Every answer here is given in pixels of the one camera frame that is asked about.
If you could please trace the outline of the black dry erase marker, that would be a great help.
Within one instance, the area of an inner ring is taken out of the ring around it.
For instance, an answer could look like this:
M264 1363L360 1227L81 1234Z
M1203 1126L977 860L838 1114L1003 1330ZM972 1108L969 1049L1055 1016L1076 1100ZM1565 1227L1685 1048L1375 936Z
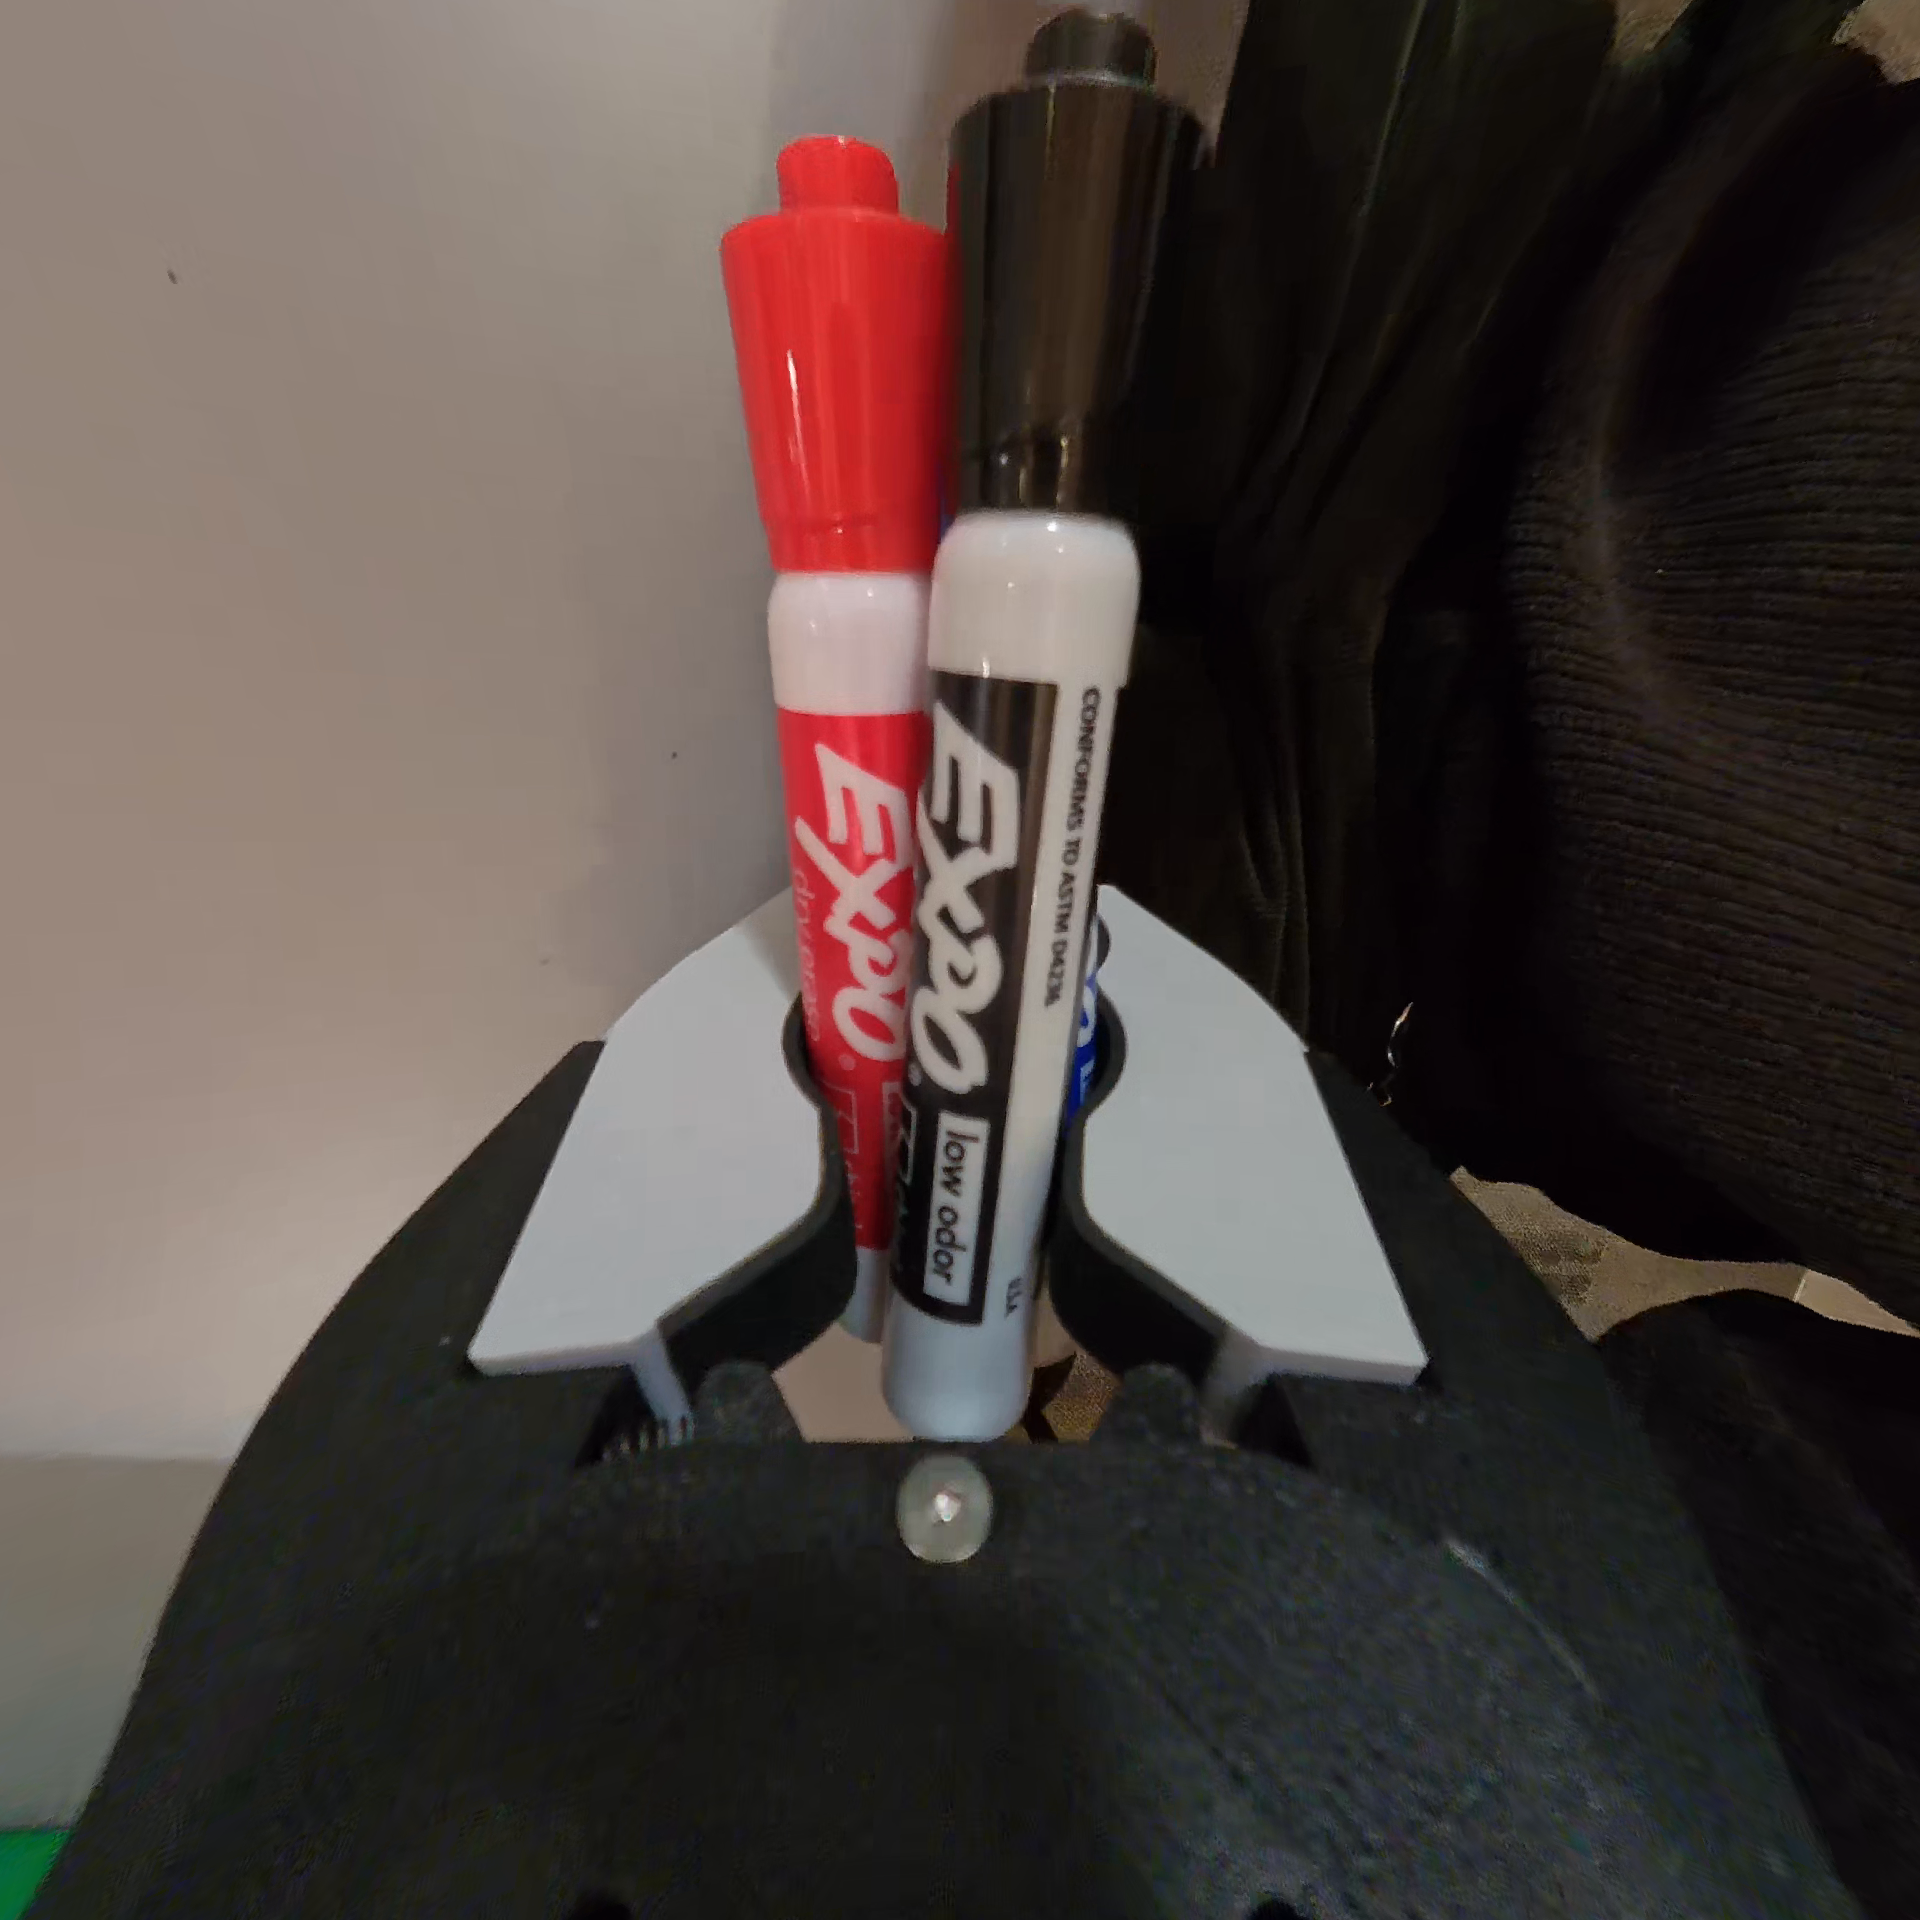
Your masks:
M928 601L900 1231L882 1396L1021 1423L1095 860L1141 614L1141 357L1203 125L1141 20L1056 12L947 144L950 460Z

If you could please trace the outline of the blue dry erase marker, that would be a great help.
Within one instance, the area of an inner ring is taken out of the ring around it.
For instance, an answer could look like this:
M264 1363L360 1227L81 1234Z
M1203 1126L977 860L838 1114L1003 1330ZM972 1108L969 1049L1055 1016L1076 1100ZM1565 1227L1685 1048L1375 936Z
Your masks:
M1141 552L1116 516L972 508L945 532L916 1063L991 1128L1001 1204L1050 1176L1113 1056L1101 876L1135 623Z

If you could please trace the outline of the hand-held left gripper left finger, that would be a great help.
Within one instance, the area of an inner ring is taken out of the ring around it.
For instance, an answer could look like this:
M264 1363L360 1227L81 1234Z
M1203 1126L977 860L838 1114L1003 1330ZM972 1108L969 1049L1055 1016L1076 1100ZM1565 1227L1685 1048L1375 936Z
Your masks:
M685 955L607 1029L466 1363L628 1370L687 1427L715 1366L777 1370L859 1281L838 1114L805 1057L793 897Z

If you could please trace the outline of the red dry erase marker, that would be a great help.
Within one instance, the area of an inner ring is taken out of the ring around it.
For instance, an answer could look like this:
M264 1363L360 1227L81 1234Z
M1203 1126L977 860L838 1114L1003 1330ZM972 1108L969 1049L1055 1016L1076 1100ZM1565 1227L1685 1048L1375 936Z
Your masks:
M947 240L882 149L808 136L723 287L758 521L805 1048L854 1204L841 1326L882 1341L928 774Z

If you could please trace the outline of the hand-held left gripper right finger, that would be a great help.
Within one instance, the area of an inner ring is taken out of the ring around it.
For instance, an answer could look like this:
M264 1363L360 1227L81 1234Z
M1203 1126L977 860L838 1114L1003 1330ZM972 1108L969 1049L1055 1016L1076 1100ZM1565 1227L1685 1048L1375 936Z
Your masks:
M1113 1056L1065 1128L1050 1297L1113 1375L1171 1366L1209 1437L1269 1380L1415 1386L1428 1349L1294 1029L1227 963L1101 891Z

